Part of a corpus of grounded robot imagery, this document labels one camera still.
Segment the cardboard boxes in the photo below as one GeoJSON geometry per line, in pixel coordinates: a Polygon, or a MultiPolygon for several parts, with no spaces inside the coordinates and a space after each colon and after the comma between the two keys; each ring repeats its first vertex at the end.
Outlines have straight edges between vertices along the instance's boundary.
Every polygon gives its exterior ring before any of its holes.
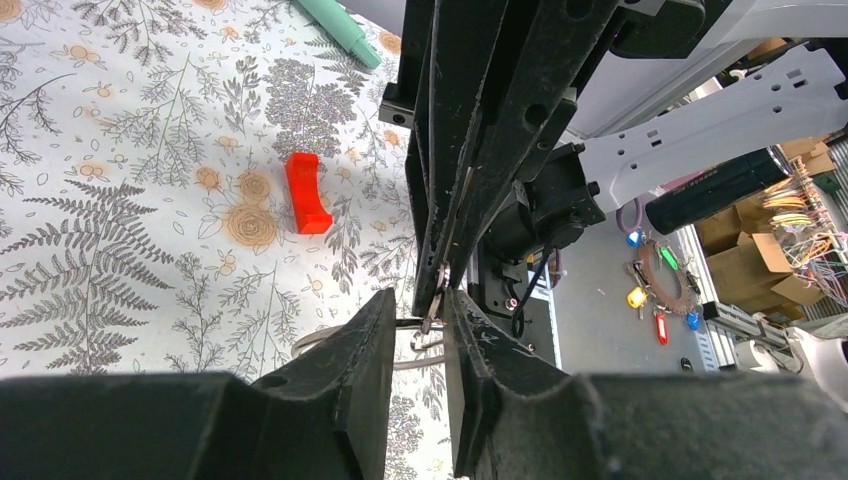
{"type": "Polygon", "coordinates": [[[847,235],[836,229],[813,174],[833,169],[820,137],[789,142],[790,174],[696,222],[720,302],[792,315],[828,300],[847,305],[847,235]]]}

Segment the silver keyring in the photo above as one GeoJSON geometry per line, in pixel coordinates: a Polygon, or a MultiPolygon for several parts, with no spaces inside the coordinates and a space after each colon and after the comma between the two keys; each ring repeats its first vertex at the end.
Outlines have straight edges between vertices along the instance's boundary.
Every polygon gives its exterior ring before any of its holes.
{"type": "MultiPolygon", "coordinates": [[[[450,268],[446,263],[443,263],[439,268],[437,275],[436,295],[433,298],[429,307],[428,313],[423,319],[416,318],[399,318],[396,320],[395,329],[399,331],[413,331],[413,337],[410,341],[410,348],[415,353],[427,352],[428,350],[443,345],[443,339],[421,342],[422,339],[427,339],[432,332],[441,332],[444,328],[444,322],[439,316],[439,309],[445,288],[450,280],[450,268]]],[[[328,339],[336,332],[343,328],[342,325],[331,326],[316,330],[313,333],[307,334],[298,339],[291,347],[290,355],[292,359],[299,357],[308,350],[316,347],[318,344],[328,339]]],[[[393,369],[395,371],[423,369],[444,362],[444,356],[426,357],[416,360],[395,362],[393,369]]]]}

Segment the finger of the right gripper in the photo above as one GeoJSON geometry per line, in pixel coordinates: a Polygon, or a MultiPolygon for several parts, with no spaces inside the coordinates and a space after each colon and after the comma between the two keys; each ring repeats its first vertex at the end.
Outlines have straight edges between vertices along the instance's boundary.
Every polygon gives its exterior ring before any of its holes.
{"type": "Polygon", "coordinates": [[[566,90],[610,28],[614,1],[509,1],[484,87],[468,185],[486,228],[566,90]]]}
{"type": "Polygon", "coordinates": [[[405,92],[414,101],[407,162],[418,240],[412,311],[425,316],[442,287],[457,285],[485,221],[472,214],[469,181],[481,139],[484,87],[505,1],[410,1],[405,92]]]}

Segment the mint green object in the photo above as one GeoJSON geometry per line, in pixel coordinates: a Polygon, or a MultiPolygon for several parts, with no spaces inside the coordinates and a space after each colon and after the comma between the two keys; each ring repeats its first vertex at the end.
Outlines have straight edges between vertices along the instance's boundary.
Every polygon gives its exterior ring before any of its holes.
{"type": "Polygon", "coordinates": [[[381,58],[370,45],[366,34],[344,8],[334,0],[298,0],[297,3],[348,54],[369,70],[381,64],[381,58]]]}

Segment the floral patterned mat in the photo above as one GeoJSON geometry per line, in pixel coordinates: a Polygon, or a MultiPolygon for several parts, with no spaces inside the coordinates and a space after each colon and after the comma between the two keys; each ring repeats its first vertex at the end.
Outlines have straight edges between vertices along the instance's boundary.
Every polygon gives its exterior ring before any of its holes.
{"type": "Polygon", "coordinates": [[[403,3],[346,1],[369,70],[294,1],[1,5],[1,375],[251,382],[417,254],[408,133],[378,106],[403,3]],[[285,165],[320,159],[324,234],[285,165]]]}

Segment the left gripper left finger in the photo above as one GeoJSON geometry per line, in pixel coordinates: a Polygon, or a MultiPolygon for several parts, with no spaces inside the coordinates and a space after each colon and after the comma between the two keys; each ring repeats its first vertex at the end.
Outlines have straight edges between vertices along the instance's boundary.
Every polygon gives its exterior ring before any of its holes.
{"type": "Polygon", "coordinates": [[[379,479],[396,302],[253,383],[229,373],[41,376],[1,384],[5,479],[379,479]]]}

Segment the red key tag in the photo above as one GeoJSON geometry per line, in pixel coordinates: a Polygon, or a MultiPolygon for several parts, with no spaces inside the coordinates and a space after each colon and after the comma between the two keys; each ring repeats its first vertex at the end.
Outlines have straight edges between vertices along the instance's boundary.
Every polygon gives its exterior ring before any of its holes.
{"type": "Polygon", "coordinates": [[[285,165],[295,225],[302,235],[324,234],[333,224],[321,203],[319,166],[319,157],[306,152],[293,152],[285,165]]]}

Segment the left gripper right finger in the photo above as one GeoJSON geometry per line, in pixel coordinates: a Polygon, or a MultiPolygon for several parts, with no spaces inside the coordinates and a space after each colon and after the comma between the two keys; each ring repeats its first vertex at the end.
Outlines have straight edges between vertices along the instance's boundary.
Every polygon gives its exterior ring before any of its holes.
{"type": "Polygon", "coordinates": [[[453,470],[470,479],[843,479],[847,416],[790,375],[569,375],[442,300],[453,470]]]}

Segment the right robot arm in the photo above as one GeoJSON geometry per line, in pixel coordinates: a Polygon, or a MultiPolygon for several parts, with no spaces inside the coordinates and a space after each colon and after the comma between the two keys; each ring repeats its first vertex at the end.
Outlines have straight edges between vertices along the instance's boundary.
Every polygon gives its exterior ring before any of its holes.
{"type": "Polygon", "coordinates": [[[457,286],[502,202],[562,242],[667,181],[847,123],[843,1],[410,1],[384,121],[410,131],[412,311],[457,286]]]}

